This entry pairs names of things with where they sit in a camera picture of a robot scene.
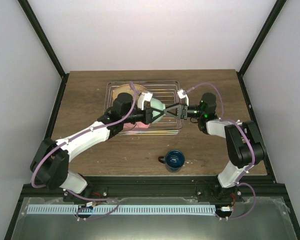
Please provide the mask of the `mint green bowl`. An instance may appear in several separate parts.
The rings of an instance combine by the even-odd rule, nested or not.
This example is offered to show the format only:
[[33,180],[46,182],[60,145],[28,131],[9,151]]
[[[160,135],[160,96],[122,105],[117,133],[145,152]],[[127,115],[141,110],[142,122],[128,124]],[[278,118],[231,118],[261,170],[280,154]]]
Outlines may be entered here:
[[152,98],[151,101],[147,104],[148,107],[152,109],[164,110],[166,105],[156,98]]

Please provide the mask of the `chrome wire dish rack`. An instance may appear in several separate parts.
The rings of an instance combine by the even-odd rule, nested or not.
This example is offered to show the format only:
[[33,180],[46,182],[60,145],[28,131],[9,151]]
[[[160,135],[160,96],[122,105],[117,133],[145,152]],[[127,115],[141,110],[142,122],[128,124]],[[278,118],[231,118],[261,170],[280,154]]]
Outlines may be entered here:
[[[113,90],[120,85],[129,84],[127,81],[111,81],[107,84],[104,100],[104,109],[108,109],[113,104]],[[166,106],[180,102],[177,91],[180,88],[176,80],[140,80],[134,81],[134,84],[146,87],[147,91],[153,93],[153,98],[158,99]],[[176,135],[183,127],[183,120],[175,119],[170,116],[164,116],[159,122],[150,124],[147,129],[134,129],[122,131],[121,135]]]

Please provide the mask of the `plain pink plate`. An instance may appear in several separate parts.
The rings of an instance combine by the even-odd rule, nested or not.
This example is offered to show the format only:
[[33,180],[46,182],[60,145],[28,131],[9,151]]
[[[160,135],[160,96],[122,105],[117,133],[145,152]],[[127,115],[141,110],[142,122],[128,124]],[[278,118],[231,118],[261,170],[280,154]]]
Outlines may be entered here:
[[142,122],[125,123],[123,125],[123,130],[124,131],[140,130],[140,129],[148,129],[149,127],[150,127],[150,124],[144,124]]

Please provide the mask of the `pink plate with bird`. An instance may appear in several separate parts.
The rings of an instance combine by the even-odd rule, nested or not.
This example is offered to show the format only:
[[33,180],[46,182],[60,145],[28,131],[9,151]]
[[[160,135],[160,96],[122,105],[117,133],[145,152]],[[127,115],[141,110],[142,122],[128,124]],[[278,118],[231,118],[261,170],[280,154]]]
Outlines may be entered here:
[[[147,88],[143,85],[140,84],[134,84],[134,88],[138,91],[138,92],[145,92],[147,90]],[[122,84],[118,87],[116,87],[113,90],[112,93],[112,99],[115,100],[119,94],[121,93],[128,93],[130,94],[132,97],[134,96],[134,91],[131,89],[129,84]]]

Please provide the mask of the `dark blue mug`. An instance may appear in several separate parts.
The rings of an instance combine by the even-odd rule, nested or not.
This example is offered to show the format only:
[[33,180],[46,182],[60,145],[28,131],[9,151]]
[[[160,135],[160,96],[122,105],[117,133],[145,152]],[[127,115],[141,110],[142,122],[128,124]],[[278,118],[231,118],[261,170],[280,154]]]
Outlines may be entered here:
[[159,156],[158,161],[171,173],[177,173],[183,167],[186,158],[179,150],[171,150],[164,156]]

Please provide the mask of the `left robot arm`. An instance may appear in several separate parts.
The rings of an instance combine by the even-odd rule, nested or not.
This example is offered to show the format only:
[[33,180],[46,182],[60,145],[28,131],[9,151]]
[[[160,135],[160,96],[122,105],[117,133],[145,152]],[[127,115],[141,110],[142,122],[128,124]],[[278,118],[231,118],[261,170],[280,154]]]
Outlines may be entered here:
[[127,123],[154,124],[165,115],[166,106],[152,93],[118,94],[112,106],[85,129],[58,140],[45,138],[30,165],[34,188],[66,189],[81,202],[87,202],[92,189],[87,180],[69,170],[69,163],[89,148],[119,134]]

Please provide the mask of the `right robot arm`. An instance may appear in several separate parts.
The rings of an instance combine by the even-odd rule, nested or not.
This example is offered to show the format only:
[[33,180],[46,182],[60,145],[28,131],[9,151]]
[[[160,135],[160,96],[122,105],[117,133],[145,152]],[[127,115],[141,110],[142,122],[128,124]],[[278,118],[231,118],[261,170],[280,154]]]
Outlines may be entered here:
[[163,112],[179,120],[195,119],[201,132],[225,139],[229,162],[217,176],[219,184],[212,188],[213,198],[222,202],[230,196],[229,188],[239,185],[241,178],[268,153],[254,121],[221,119],[216,108],[217,98],[208,92],[202,95],[197,105],[176,103],[167,106]]

